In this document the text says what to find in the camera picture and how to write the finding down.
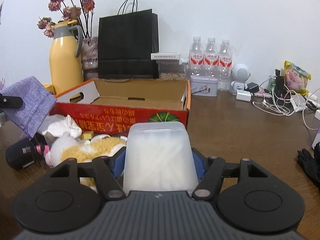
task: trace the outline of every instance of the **black glove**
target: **black glove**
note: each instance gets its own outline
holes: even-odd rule
[[[320,187],[320,143],[315,146],[314,158],[306,149],[298,151],[297,162],[309,179]]]

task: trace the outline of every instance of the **yellow thermos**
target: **yellow thermos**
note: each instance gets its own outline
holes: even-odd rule
[[[59,94],[83,82],[81,67],[82,29],[76,20],[55,25],[49,63],[54,93]],[[72,31],[78,30],[78,42]]]

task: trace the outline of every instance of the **red cardboard box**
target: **red cardboard box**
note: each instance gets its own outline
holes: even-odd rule
[[[91,79],[56,98],[51,115],[69,114],[83,131],[114,135],[137,122],[180,121],[187,127],[191,94],[189,81]]]

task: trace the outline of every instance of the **black clip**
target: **black clip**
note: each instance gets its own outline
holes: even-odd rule
[[[21,97],[9,97],[0,94],[0,108],[20,108],[22,105]]]

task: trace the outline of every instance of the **white robot toy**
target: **white robot toy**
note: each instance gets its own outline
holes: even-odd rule
[[[251,73],[245,64],[236,64],[232,68],[232,76],[235,79],[231,82],[234,93],[238,90],[247,89],[246,81],[249,79]]]

